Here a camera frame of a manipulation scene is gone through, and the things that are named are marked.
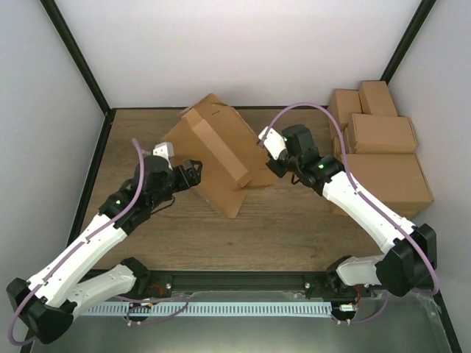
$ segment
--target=cable tray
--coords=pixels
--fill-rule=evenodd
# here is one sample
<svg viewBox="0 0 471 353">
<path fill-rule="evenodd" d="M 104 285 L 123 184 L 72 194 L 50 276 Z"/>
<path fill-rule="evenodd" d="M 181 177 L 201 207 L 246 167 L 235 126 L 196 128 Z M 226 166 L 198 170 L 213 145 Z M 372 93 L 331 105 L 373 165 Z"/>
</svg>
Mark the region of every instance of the cable tray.
<svg viewBox="0 0 471 353">
<path fill-rule="evenodd" d="M 130 316 L 167 316 L 183 307 L 182 302 L 163 302 L 151 309 L 133 310 Z M 124 316 L 130 308 L 128 302 L 104 302 L 92 307 L 85 316 Z M 303 317 L 329 318 L 330 302 L 190 302 L 187 310 L 178 316 L 187 317 Z"/>
</svg>

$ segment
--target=black joint housing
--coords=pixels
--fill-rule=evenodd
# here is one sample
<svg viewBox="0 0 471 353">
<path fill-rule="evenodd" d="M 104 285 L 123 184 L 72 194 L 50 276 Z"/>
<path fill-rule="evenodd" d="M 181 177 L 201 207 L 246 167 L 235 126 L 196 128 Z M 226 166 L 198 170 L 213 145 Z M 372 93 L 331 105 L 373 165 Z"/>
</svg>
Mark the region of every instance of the black joint housing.
<svg viewBox="0 0 471 353">
<path fill-rule="evenodd" d="M 322 195 L 324 185 L 340 171 L 344 165 L 332 156 L 321 157 L 312 138 L 311 131 L 304 125 L 293 125 L 281 133 L 285 140 L 286 153 L 277 160 L 271 158 L 266 164 L 277 177 L 284 177 L 291 172 L 304 186 L 312 188 Z"/>
<path fill-rule="evenodd" d="M 416 228 L 411 238 L 417 243 L 436 268 L 436 233 L 423 224 Z M 395 296 L 404 296 L 430 277 L 427 267 L 412 245 L 404 238 L 396 240 L 382 261 L 376 264 L 376 275 L 381 284 Z"/>
<path fill-rule="evenodd" d="M 8 286 L 7 293 L 13 309 L 30 293 L 25 280 L 15 278 Z M 41 343 L 48 344 L 57 340 L 74 322 L 71 314 L 76 303 L 66 301 L 61 307 L 50 307 L 37 296 L 33 296 L 20 313 L 20 319 L 34 332 Z"/>
<path fill-rule="evenodd" d="M 135 276 L 135 284 L 131 290 L 133 296 L 141 296 L 144 294 L 146 289 L 149 287 L 149 269 L 134 257 L 128 257 L 127 259 L 122 260 L 121 264 L 128 267 Z"/>
<path fill-rule="evenodd" d="M 325 274 L 327 276 L 327 285 L 330 290 L 333 291 L 335 294 L 341 294 L 349 289 L 341 281 L 339 275 L 337 274 L 337 268 L 340 266 L 341 263 L 343 263 L 345 260 L 350 259 L 351 257 L 351 255 L 343 256 L 336 262 L 331 264 L 329 267 L 327 267 L 327 269 L 325 270 Z"/>
<path fill-rule="evenodd" d="M 127 235 L 147 221 L 152 210 L 162 202 L 170 201 L 174 193 L 187 190 L 201 182 L 202 163 L 186 160 L 182 165 L 171 169 L 168 160 L 160 156 L 144 158 L 144 180 L 137 202 L 114 223 L 116 229 L 123 229 Z M 114 218 L 131 202 L 137 192 L 140 166 L 137 165 L 134 177 L 126 180 L 120 189 L 108 196 L 99 208 L 99 213 Z"/>
</svg>

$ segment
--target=black cable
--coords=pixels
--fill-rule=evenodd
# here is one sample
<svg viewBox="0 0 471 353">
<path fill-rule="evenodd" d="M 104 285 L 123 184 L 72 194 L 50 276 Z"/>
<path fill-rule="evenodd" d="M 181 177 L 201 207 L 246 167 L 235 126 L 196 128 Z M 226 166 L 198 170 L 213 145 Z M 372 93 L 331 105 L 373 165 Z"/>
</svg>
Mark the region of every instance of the black cable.
<svg viewBox="0 0 471 353">
<path fill-rule="evenodd" d="M 171 202 L 169 204 L 167 204 L 164 207 L 159 208 L 158 210 L 152 211 L 150 215 L 154 215 L 155 213 L 160 212 L 161 210 L 165 210 L 166 208 L 169 208 L 170 206 L 172 206 L 174 203 L 175 203 L 175 196 L 172 195 Z"/>
</svg>

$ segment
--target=stacked cardboard boxes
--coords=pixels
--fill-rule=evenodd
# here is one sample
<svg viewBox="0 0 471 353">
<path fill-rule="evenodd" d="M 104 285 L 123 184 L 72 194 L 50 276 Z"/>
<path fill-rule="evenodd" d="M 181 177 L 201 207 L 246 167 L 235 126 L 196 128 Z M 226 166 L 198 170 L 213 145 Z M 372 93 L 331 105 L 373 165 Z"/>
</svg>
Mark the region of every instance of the stacked cardboard boxes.
<svg viewBox="0 0 471 353">
<path fill-rule="evenodd" d="M 365 81 L 357 90 L 335 90 L 328 108 L 342 130 L 346 158 L 355 178 L 396 213 L 414 217 L 433 201 L 414 154 L 417 139 L 410 118 L 397 116 L 382 81 Z M 330 123 L 333 155 L 344 161 L 341 142 Z M 336 214 L 345 214 L 338 207 Z"/>
</svg>

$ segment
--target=black metal frame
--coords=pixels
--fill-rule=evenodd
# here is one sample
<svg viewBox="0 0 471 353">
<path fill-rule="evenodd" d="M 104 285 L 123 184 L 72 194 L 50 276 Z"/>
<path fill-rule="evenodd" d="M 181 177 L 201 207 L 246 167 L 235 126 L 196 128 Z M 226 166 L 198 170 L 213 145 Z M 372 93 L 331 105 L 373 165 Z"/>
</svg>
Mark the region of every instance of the black metal frame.
<svg viewBox="0 0 471 353">
<path fill-rule="evenodd" d="M 95 97 L 96 102 L 102 109 L 105 116 L 102 131 L 93 155 L 92 163 L 88 171 L 85 187 L 79 201 L 77 213 L 68 238 L 68 244 L 71 243 L 80 233 L 84 221 L 88 202 L 90 201 L 93 186 L 98 174 L 99 166 L 102 161 L 105 146 L 110 134 L 116 109 L 111 109 L 103 95 L 98 83 L 96 82 L 82 52 L 77 45 L 73 35 L 68 29 L 67 23 L 60 14 L 59 8 L 54 0 L 40 0 L 57 32 L 62 38 L 70 55 L 74 59 L 80 73 L 87 83 L 90 91 Z M 395 71 L 399 67 L 402 59 L 406 55 L 414 38 L 423 25 L 428 13 L 431 11 L 436 0 L 422 0 L 408 25 L 406 32 L 397 45 L 388 65 L 386 66 L 381 80 L 390 82 Z M 240 107 L 241 109 L 280 109 L 281 107 Z M 90 277 L 97 275 L 99 270 L 90 271 Z M 322 298 L 326 301 L 352 300 L 355 298 L 354 292 L 347 292 L 342 295 L 336 295 L 330 292 L 325 285 L 325 272 L 220 272 L 220 271 L 152 271 L 152 281 L 165 285 L 170 283 L 171 290 L 174 291 L 200 291 L 200 290 L 292 290 L 304 291 L 307 297 Z M 458 340 L 456 338 L 453 325 L 448 316 L 442 295 L 435 296 L 435 302 L 440 306 L 440 318 L 445 328 L 448 341 L 453 352 L 461 352 Z M 21 353 L 30 352 L 32 345 L 25 346 Z"/>
</svg>

